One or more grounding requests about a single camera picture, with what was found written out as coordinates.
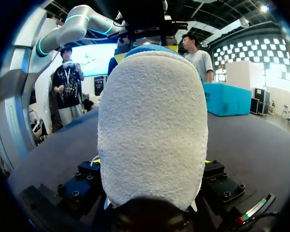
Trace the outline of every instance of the man in white t-shirt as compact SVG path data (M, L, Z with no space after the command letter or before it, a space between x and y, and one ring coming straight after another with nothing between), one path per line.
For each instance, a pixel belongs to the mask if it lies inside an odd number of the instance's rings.
M185 57L190 60L198 70L203 83L212 83L214 73L211 57L207 52L198 50L197 45L198 40L194 35L183 35L183 46L189 52Z

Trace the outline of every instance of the white pants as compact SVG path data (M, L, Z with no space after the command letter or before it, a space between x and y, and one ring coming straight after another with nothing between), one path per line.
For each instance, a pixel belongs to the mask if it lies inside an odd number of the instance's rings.
M62 125L65 126L72 122L74 119L77 119L83 115L82 106L79 104L76 106L59 109L59 114L61 117Z

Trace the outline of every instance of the lanyard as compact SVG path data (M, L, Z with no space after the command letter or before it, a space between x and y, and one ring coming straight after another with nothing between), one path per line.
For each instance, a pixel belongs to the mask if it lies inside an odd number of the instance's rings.
M67 73L67 71L64 70L64 72L66 73L66 77L67 77L67 84L69 84L70 71L71 71L71 69L69 69L69 72Z

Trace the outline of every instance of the person's hand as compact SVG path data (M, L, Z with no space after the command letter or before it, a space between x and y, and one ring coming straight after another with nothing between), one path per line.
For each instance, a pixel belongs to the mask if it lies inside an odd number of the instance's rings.
M81 65L79 63L76 63L75 64L75 68L76 70L80 73L82 70L81 70Z
M54 91L60 94L63 93L63 90L64 90L64 86L59 86L59 87L54 88Z

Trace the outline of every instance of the large screen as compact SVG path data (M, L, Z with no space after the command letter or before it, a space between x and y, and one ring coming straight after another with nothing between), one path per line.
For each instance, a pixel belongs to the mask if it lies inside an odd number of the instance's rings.
M72 49L71 60L80 63L84 76L106 75L110 59L114 57L116 43L92 44Z

